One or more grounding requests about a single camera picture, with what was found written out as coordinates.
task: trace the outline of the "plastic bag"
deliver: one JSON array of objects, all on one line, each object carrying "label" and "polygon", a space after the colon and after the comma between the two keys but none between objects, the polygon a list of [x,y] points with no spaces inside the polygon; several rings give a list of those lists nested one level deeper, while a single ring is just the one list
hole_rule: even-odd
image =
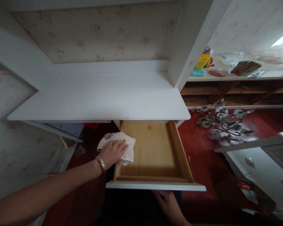
[{"label": "plastic bag", "polygon": [[229,70],[211,69],[211,70],[208,71],[208,73],[213,75],[213,76],[223,78],[223,77],[227,76],[230,72],[229,72]]},{"label": "plastic bag", "polygon": [[225,77],[228,75],[240,61],[244,60],[245,53],[244,52],[235,52],[232,54],[224,54],[224,58],[220,59],[222,65],[219,68],[216,68],[216,64],[214,69],[208,71],[209,74],[217,76],[217,77]]},{"label": "plastic bag", "polygon": [[267,50],[253,51],[252,60],[271,64],[283,64],[283,46],[272,46]]}]

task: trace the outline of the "silver bangle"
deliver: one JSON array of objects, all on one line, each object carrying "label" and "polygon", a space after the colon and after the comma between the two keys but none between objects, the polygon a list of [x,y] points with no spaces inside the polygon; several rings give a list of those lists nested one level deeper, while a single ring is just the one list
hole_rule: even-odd
[{"label": "silver bangle", "polygon": [[106,172],[105,164],[104,164],[102,158],[99,157],[99,156],[96,156],[96,158],[100,161],[100,163],[101,163],[101,165],[102,165],[103,173]]}]

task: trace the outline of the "wooden drawer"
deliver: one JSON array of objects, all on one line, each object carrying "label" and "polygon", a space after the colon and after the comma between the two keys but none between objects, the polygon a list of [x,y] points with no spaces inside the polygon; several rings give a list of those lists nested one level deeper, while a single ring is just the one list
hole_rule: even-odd
[{"label": "wooden drawer", "polygon": [[118,162],[106,188],[206,191],[193,181],[175,121],[123,121],[121,131],[136,139],[134,163]]}]

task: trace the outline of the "desk top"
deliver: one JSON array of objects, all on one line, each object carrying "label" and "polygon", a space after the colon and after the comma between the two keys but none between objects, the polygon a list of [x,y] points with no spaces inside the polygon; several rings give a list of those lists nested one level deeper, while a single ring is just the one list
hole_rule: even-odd
[{"label": "desk top", "polygon": [[166,72],[62,74],[9,120],[187,120],[190,114]]}]

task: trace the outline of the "white cloth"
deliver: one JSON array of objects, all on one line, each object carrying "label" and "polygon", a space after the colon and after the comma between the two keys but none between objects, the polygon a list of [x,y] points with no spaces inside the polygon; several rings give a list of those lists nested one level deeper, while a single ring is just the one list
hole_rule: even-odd
[{"label": "white cloth", "polygon": [[123,156],[120,158],[120,161],[123,163],[123,165],[127,165],[128,163],[133,163],[134,161],[133,147],[135,144],[135,138],[128,136],[124,132],[105,134],[105,136],[98,143],[97,151],[100,152],[108,144],[109,141],[114,141],[114,140],[119,140],[119,141],[126,140],[126,144],[128,145],[128,147],[125,153],[123,154]]}]

